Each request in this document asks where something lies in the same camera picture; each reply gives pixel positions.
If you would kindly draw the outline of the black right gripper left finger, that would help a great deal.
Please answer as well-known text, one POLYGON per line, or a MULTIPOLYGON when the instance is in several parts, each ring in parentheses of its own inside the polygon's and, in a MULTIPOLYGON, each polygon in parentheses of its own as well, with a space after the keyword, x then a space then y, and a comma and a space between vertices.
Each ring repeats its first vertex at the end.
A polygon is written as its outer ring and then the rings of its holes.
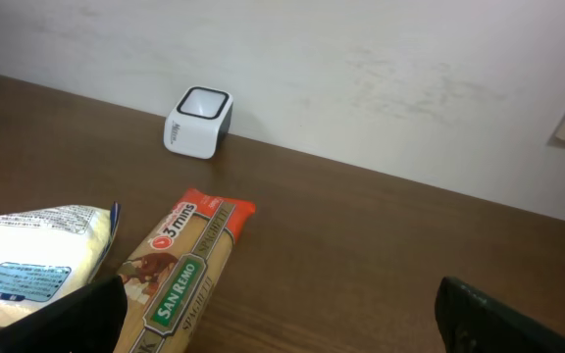
POLYGON ((128 311, 118 276, 96 281, 0 329, 0 353, 112 352, 128 311))

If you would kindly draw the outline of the orange spaghetti packet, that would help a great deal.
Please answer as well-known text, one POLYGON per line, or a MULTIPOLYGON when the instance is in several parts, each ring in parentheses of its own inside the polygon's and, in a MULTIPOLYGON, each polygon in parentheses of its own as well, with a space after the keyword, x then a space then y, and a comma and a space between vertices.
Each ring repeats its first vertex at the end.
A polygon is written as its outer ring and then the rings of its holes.
POLYGON ((185 192, 117 270, 128 300, 117 352, 186 350, 255 211, 249 201, 185 192))

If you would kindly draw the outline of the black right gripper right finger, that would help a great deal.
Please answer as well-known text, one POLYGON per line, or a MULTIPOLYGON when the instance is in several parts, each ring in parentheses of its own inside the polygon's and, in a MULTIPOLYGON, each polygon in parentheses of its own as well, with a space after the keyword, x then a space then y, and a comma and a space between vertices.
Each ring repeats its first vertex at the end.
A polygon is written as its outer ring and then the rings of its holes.
POLYGON ((453 353, 565 353, 565 337, 457 277, 444 277, 435 317, 453 353))

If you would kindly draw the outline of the cream yellow snack bag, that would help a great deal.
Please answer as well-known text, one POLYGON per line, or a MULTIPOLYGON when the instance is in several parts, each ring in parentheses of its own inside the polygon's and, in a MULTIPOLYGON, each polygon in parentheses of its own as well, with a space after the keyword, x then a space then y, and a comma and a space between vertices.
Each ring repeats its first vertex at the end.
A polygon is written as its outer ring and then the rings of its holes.
POLYGON ((0 215, 0 328, 90 283, 108 254, 121 205, 66 205, 0 215))

